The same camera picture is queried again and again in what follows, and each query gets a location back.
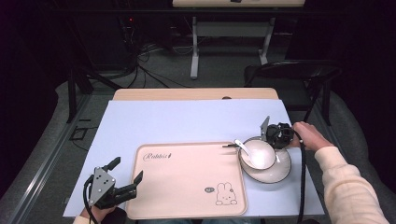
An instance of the person's right hand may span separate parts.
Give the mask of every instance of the person's right hand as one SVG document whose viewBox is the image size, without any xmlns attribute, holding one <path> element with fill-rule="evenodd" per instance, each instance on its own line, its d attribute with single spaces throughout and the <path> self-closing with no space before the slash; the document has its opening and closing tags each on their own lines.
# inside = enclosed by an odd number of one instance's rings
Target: person's right hand
<svg viewBox="0 0 396 224">
<path fill-rule="evenodd" d="M 318 151 L 323 147 L 333 147 L 334 145 L 329 142 L 323 135 L 317 130 L 314 125 L 305 123 L 303 121 L 296 122 L 293 124 L 293 130 L 297 132 L 303 139 L 303 143 L 307 150 Z M 299 138 L 294 135 L 293 140 L 290 143 L 291 147 L 299 147 Z"/>
</svg>

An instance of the black chair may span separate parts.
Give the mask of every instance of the black chair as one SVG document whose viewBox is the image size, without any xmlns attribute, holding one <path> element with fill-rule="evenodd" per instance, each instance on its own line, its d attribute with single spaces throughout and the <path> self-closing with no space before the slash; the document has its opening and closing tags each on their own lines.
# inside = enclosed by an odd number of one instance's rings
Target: black chair
<svg viewBox="0 0 396 224">
<path fill-rule="evenodd" d="M 328 125 L 331 80 L 342 73 L 338 62 L 286 60 L 245 68 L 245 87 L 274 88 L 288 111 L 306 111 L 304 121 L 322 91 L 322 116 Z"/>
</svg>

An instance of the gray carpet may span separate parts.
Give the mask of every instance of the gray carpet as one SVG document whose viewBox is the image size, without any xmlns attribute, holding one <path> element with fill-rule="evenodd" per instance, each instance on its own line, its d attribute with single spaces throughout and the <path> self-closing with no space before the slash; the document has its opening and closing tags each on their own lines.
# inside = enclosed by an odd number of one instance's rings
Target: gray carpet
<svg viewBox="0 0 396 224">
<path fill-rule="evenodd" d="M 203 42 L 200 47 L 199 75 L 197 80 L 190 79 L 191 54 L 180 54 L 165 50 L 154 50 L 149 56 L 142 55 L 140 64 L 149 71 L 167 77 L 188 87 L 243 87 L 243 71 L 247 65 L 258 64 L 258 48 L 262 41 L 250 38 L 216 38 Z M 289 44 L 285 36 L 274 36 L 268 53 L 270 62 L 282 60 Z M 128 86 L 134 74 L 126 77 L 113 79 L 122 87 Z M 155 76 L 165 82 L 171 88 L 183 88 L 168 79 Z M 39 189 L 37 197 L 32 200 L 31 207 L 23 207 L 26 213 L 21 218 L 24 223 L 72 223 L 72 219 L 62 217 L 67 198 L 70 197 L 74 185 L 78 179 L 80 168 L 85 160 L 87 151 L 94 138 L 96 129 L 100 124 L 105 112 L 107 102 L 112 98 L 114 91 L 100 82 L 92 80 L 95 92 L 90 96 L 78 95 L 80 103 L 79 114 L 72 124 L 66 124 L 68 116 L 67 85 L 64 83 L 58 89 L 59 101 L 53 118 L 43 133 L 35 150 L 20 174 L 0 201 L 2 211 L 0 222 L 8 223 L 15 216 L 16 208 L 20 208 L 23 193 L 29 184 L 35 179 L 37 171 L 46 161 L 47 156 L 59 148 L 59 156 L 56 163 L 49 170 L 49 176 L 44 180 L 44 187 Z M 132 88 L 163 88 L 163 85 L 152 77 L 137 74 L 136 82 Z M 308 122 L 315 124 L 323 134 L 338 145 L 349 162 L 357 165 L 362 175 L 371 181 L 377 190 L 381 206 L 386 217 L 391 223 L 396 223 L 395 212 L 391 208 L 396 207 L 394 197 L 375 175 L 370 163 L 367 161 L 367 146 L 359 124 L 353 115 L 335 94 L 331 101 L 331 122 L 329 128 L 321 118 L 318 107 L 314 109 Z M 290 113 L 292 122 L 301 120 L 304 114 L 299 112 Z M 83 140 L 69 141 L 71 132 L 79 128 L 90 128 Z M 60 138 L 66 135 L 65 141 Z M 307 153 L 307 166 L 322 200 L 323 186 L 321 183 L 322 172 L 312 153 Z M 314 217 L 320 223 L 330 223 L 328 216 Z M 295 223 L 296 217 L 267 219 L 266 223 Z"/>
</svg>

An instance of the chair backrest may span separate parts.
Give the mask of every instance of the chair backrest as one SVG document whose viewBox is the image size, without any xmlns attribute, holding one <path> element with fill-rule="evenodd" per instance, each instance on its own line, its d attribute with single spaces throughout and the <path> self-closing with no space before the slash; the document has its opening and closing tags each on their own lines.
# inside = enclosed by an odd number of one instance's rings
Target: chair backrest
<svg viewBox="0 0 396 224">
<path fill-rule="evenodd" d="M 342 73 L 341 65 L 329 60 L 285 60 L 246 68 L 245 87 L 255 77 L 318 80 L 323 83 Z"/>
</svg>

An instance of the table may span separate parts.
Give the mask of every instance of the table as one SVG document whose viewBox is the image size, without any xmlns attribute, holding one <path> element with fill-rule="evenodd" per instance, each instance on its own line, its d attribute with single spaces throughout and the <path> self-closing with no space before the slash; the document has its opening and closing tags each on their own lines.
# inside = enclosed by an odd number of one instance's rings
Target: table
<svg viewBox="0 0 396 224">
<path fill-rule="evenodd" d="M 82 186 L 94 167 L 121 156 L 121 163 L 109 173 L 117 179 L 116 187 L 123 187 L 129 184 L 139 146 L 234 140 L 236 136 L 246 140 L 260 134 L 267 115 L 270 123 L 290 123 L 273 89 L 118 90 L 103 116 L 64 217 L 73 217 L 82 209 Z M 292 148 L 289 154 L 290 175 L 278 183 L 260 184 L 244 173 L 248 206 L 243 217 L 298 215 L 301 152 Z M 305 184 L 305 214 L 324 214 L 309 172 Z"/>
<path fill-rule="evenodd" d="M 305 0 L 173 0 L 173 7 L 303 7 Z M 198 78 L 198 36 L 249 36 L 265 37 L 259 57 L 262 64 L 268 63 L 266 54 L 274 30 L 275 18 L 268 21 L 198 21 L 192 17 L 191 78 Z"/>
</svg>

